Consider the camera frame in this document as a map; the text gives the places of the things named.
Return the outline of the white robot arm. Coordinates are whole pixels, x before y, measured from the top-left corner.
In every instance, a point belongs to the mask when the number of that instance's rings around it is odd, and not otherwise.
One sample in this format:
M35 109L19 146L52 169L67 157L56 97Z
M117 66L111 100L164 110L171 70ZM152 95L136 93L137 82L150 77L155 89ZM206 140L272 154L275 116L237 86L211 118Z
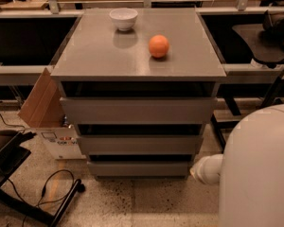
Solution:
M190 174L220 186L219 227L284 227L284 104L248 114L224 152L201 158Z

